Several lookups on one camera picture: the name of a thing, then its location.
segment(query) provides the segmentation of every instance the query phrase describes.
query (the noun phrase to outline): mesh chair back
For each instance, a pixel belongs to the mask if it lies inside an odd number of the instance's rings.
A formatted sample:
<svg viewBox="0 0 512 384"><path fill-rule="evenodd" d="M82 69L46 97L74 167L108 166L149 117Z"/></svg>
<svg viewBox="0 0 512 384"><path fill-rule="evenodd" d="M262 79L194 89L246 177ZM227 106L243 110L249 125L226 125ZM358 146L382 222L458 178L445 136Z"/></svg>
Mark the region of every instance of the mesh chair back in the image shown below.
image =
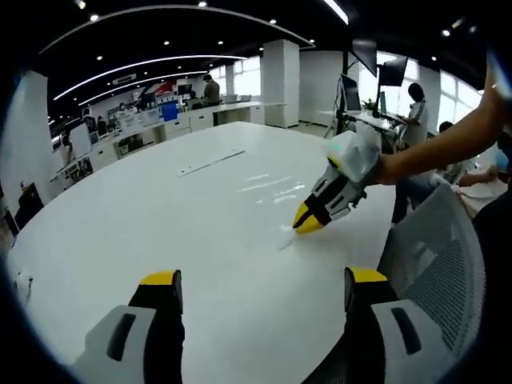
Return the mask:
<svg viewBox="0 0 512 384"><path fill-rule="evenodd" d="M480 325L485 271L471 221L448 186L390 231L378 270L439 324L454 356L467 350Z"/></svg>

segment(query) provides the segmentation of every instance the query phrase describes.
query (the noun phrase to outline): curved ceiling light strip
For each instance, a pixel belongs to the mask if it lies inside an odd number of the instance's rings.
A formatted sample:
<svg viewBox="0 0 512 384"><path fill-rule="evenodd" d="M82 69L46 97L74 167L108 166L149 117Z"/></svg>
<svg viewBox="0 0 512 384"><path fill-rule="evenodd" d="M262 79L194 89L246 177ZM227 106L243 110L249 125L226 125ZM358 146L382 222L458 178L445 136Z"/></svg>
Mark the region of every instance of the curved ceiling light strip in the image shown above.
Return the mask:
<svg viewBox="0 0 512 384"><path fill-rule="evenodd" d="M202 7L202 6L184 6L184 5L160 5L160 6L139 6L136 8L129 8L128 10L120 10L119 12L113 12L112 14L107 14L105 16L101 16L99 20L95 22L85 22L84 24L81 24L80 26L77 26L76 28L70 30L69 32L65 33L63 36L58 38L57 40L54 40L47 46L45 46L39 54L45 53L49 48L63 40L64 38L67 38L69 35L77 32L78 30L85 28L86 26L89 26L91 24L97 24L103 20L107 20L108 18L114 18L116 16L120 16L122 14L131 14L134 12L144 11L144 10L200 10L203 12L215 12L218 14L230 14L232 16L236 16L238 18L244 18L246 20L251 20L252 22L259 22L260 24L263 24L265 26L269 26L271 28L275 28L276 30L280 30L281 32L284 32L285 34L289 34L290 36L293 36L294 38L301 40L308 46L315 46L312 42L309 41L307 38L303 38L302 36L299 36L298 34L293 33L290 30L287 30L281 26L278 26L277 24L270 24L269 22L266 22L265 20L261 20L260 18L255 18L253 16L249 16L248 14L241 14L239 12L234 12L232 10L223 10L222 8L214 8L210 6Z"/></svg>
<svg viewBox="0 0 512 384"><path fill-rule="evenodd" d="M195 72L183 72L181 74L166 74L164 76L158 76L157 78L147 78L145 80L141 80L140 82L132 82L130 84L126 84L125 86L120 86L120 87L115 88L113 90L108 90L107 92L103 92L102 94L98 94L98 95L94 96L93 98L90 98L89 100L85 100L84 102L81 102L80 104L78 104L78 106L83 106L84 104L86 104L88 102L92 102L96 98L100 98L101 96L105 96L106 94L111 94L112 92L115 92L116 90L122 90L123 88L127 88L129 86L134 86L136 84L141 84L142 82L152 82L154 80L160 80L161 78L172 78L174 76L184 76L184 75L188 75L188 74L207 74L207 73L208 73L207 70L197 70Z"/></svg>
<svg viewBox="0 0 512 384"><path fill-rule="evenodd" d="M166 60L178 60L180 58L232 58L235 60L245 60L247 58L244 58L243 56L226 56L223 54L193 54L190 56L173 56L170 58L156 58L154 60L147 60L145 62L136 62L134 64L129 64L128 66L120 66L119 68L116 68L115 70L108 70L107 72L103 72L102 74L97 74L96 76L93 76L92 78L88 78L87 80L84 80L83 82L80 82L76 86L72 86L68 90L65 90L61 94L54 97L55 100L59 100L62 96L65 94L68 94L72 90L76 90L80 86L83 86L84 84L87 84L88 82L92 82L93 80L96 80L98 78L102 78L103 76L107 76L108 74L112 74L114 72L118 72L119 70L126 70L128 68L132 68L134 66L143 66L145 64L151 64L153 62L164 62Z"/></svg>

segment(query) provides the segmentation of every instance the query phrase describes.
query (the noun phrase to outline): white round table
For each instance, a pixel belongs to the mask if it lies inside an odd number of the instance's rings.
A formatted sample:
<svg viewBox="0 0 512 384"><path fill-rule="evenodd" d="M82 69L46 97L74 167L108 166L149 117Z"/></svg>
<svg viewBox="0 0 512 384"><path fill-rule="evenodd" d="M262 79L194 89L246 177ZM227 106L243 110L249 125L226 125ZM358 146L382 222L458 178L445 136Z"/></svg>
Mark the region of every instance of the white round table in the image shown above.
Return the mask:
<svg viewBox="0 0 512 384"><path fill-rule="evenodd" d="M234 122L164 142L73 186L9 254L34 276L27 307L58 361L139 281L182 271L182 375L205 382L304 380L342 335L345 266L375 268L394 188L298 237L290 225L327 161L322 138ZM178 177L180 170L245 153Z"/></svg>

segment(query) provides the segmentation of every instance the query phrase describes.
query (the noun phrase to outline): ceiling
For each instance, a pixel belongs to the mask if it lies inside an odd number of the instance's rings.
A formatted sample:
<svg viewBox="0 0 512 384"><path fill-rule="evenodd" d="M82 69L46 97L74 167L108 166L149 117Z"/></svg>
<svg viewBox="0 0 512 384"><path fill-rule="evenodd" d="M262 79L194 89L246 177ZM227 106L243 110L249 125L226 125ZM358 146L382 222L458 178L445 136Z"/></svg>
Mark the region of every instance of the ceiling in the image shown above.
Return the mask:
<svg viewBox="0 0 512 384"><path fill-rule="evenodd" d="M114 78L137 74L140 81L184 71L208 70L210 65L231 63L233 59L189 58L137 66L94 80L54 101L63 91L108 70L182 55L249 57L260 54L259 48L265 42L280 38L296 42L301 48L316 50L347 50L352 37L374 38L379 50L416 58L433 69L442 68L477 88L482 86L485 74L485 47L479 30L469 32L473 25L469 17L452 30L449 38L441 35L443 29L465 16L461 8L446 6L446 0L416 5L406 0L337 0L349 15L348 27L323 0L207 0L207 8L197 8L198 0L85 1L84 10L80 10L74 0L54 0L36 2L30 14L25 12L24 25L31 33L22 43L27 47L25 52L31 60L30 66L49 79L49 114L57 120L60 115L66 119L67 115L78 113L80 102L114 88L107 85ZM101 18L136 7L161 5L186 5L194 9L156 7ZM272 26L213 12L212 7L265 22L274 18L277 24ZM90 22L92 13L99 14L100 19ZM44 50L65 33L86 23L88 25ZM437 58L436 62L432 61L432 56Z"/></svg>

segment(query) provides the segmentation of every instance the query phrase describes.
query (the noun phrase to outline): floor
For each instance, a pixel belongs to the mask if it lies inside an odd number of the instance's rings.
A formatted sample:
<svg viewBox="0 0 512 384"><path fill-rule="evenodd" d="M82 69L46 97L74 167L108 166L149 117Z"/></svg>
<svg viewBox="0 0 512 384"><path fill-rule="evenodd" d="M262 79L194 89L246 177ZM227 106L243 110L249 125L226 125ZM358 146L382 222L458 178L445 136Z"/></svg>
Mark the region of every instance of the floor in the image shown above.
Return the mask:
<svg viewBox="0 0 512 384"><path fill-rule="evenodd" d="M290 128L291 130L296 130L297 132L302 132L304 134L312 134L314 136L319 136L323 138L327 132L326 126L318 126L316 124L312 124L310 122L300 122L298 126L294 126ZM328 138L332 138L332 131L329 133Z"/></svg>

